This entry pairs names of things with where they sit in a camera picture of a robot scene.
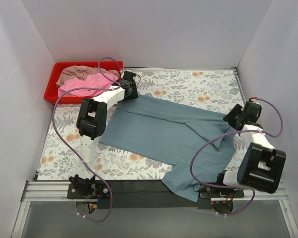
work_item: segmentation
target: floral tablecloth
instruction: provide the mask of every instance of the floral tablecloth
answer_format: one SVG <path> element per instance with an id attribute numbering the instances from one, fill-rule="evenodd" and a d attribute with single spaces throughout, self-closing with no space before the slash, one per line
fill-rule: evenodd
<path id="1" fill-rule="evenodd" d="M 236 103 L 243 104 L 232 70 L 218 71 L 161 71 L 134 70 L 140 75 L 140 94 L 227 114 Z M 61 135 L 79 151 L 80 139 L 76 120 L 80 105 L 59 105 L 56 124 Z M 108 111 L 107 122 L 115 111 Z M 234 170 L 245 154 L 245 145 L 235 136 L 236 153 L 227 166 Z M 115 147 L 98 144 L 95 171 L 104 179 L 161 179 L 171 165 L 145 158 Z M 37 180 L 68 180 L 79 169 L 79 159 L 58 138 L 50 125 Z"/>

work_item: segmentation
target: brown towel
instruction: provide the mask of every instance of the brown towel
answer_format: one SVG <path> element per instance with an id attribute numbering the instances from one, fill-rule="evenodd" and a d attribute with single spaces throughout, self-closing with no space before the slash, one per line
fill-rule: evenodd
<path id="1" fill-rule="evenodd" d="M 120 77 L 118 71 L 116 70 L 105 70 L 103 68 L 100 69 L 100 71 L 102 73 L 111 73 L 116 75 L 118 78 Z M 86 80 L 88 75 L 91 74 L 97 74 L 99 73 L 99 69 L 98 68 L 91 68 L 91 67 L 87 67 L 87 66 L 70 66 L 67 67 L 65 69 L 63 69 L 63 71 L 61 72 L 61 75 L 59 77 L 59 80 L 56 82 L 56 86 L 61 87 L 64 85 L 64 82 L 70 79 L 74 79 L 75 77 L 80 79 L 80 80 Z"/>

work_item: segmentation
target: pink towel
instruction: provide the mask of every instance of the pink towel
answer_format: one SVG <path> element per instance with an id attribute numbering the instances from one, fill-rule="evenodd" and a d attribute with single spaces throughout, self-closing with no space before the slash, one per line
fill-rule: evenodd
<path id="1" fill-rule="evenodd" d="M 118 77 L 114 74 L 105 73 L 105 75 L 111 80 L 116 81 Z M 78 78 L 70 79 L 64 82 L 64 85 L 59 87 L 58 97 L 61 96 L 66 91 L 69 91 L 73 88 L 109 88 L 113 82 L 105 78 L 101 73 L 92 74 L 87 77 L 85 81 Z M 65 97 L 87 97 L 87 96 L 98 96 L 104 91 L 101 90 L 75 90 L 65 95 Z"/>

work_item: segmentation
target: table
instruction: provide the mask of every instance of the table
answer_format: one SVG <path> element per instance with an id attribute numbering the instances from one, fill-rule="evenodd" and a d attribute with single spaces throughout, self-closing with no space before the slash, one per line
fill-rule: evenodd
<path id="1" fill-rule="evenodd" d="M 243 105 L 237 80 L 232 70 L 132 70 L 140 77 L 137 88 L 150 95 L 192 107 L 227 114 L 236 103 Z M 59 105 L 56 125 L 66 141 L 79 151 L 80 139 L 76 120 L 79 104 Z M 109 109 L 109 122 L 115 107 Z M 235 136 L 236 153 L 227 170 L 237 169 L 245 154 L 245 144 Z M 171 165 L 145 158 L 115 147 L 98 144 L 95 171 L 104 179 L 162 179 Z M 79 159 L 58 138 L 52 125 L 46 137 L 35 180 L 68 180 L 79 169 Z"/>

